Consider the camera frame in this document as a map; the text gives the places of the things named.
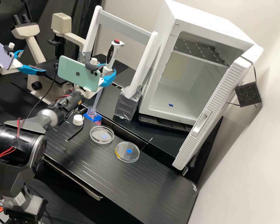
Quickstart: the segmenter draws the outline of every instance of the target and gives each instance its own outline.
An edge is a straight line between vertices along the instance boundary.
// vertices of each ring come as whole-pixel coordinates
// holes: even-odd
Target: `incubator door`
[[[263,48],[254,45],[242,56],[255,63],[262,52]],[[177,169],[182,170],[187,165],[221,118],[226,103],[229,102],[233,96],[234,88],[242,82],[246,73],[252,66],[252,64],[244,58],[238,57],[232,63],[208,100],[172,164]]]

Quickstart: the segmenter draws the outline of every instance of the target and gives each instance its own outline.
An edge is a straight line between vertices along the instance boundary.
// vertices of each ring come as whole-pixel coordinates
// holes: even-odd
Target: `white support arm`
[[[35,37],[34,36],[27,37],[26,42],[28,44],[28,47],[30,49],[30,52],[31,52],[36,64],[45,62],[46,59],[45,59],[39,45],[37,44]]]
[[[159,47],[156,44],[157,38],[158,38],[158,33],[153,31],[152,35],[149,38],[148,44],[144,50],[140,63],[137,67],[131,85],[129,89],[126,92],[124,92],[124,96],[128,99],[131,98],[136,93],[138,84],[143,81],[150,66],[152,65],[153,59],[156,57],[157,54],[156,49]]]
[[[83,47],[83,54],[85,55],[86,53],[90,53],[92,52],[92,48],[94,45],[94,41],[96,39],[96,34],[97,34],[97,29],[99,28],[99,23],[97,22],[97,18],[100,14],[100,11],[103,8],[101,6],[96,6],[91,22],[90,22],[90,26],[89,26],[89,30],[87,33],[87,37],[86,37],[86,41],[85,41],[85,45]]]

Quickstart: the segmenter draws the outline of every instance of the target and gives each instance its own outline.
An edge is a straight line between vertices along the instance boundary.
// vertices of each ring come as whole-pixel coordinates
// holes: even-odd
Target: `white cap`
[[[90,64],[97,65],[97,59],[96,58],[91,58]]]
[[[11,48],[11,49],[13,49],[13,48],[15,47],[15,44],[10,42],[9,45],[8,45],[8,47]]]
[[[83,117],[80,114],[74,116],[74,120],[72,121],[74,125],[81,126],[83,124]]]

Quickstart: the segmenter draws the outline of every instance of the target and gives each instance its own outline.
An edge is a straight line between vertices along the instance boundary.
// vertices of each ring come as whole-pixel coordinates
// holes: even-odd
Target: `black platform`
[[[13,84],[0,86],[0,123],[26,117],[37,100]],[[44,107],[40,103],[34,114]],[[142,223],[186,224],[197,196],[195,185],[143,151],[134,163],[120,161],[114,149],[124,139],[115,137],[110,145],[96,145],[89,136],[93,125],[86,120],[84,130],[70,143],[65,139],[77,130],[71,123],[48,131],[46,158]]]

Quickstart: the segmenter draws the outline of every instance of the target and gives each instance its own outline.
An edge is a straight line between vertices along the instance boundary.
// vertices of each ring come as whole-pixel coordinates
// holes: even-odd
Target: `petri dish lid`
[[[135,162],[139,159],[140,150],[131,142],[120,142],[115,148],[115,155],[124,162]]]
[[[91,139],[101,145],[109,144],[114,139],[114,132],[111,128],[104,125],[94,126],[90,132]]]

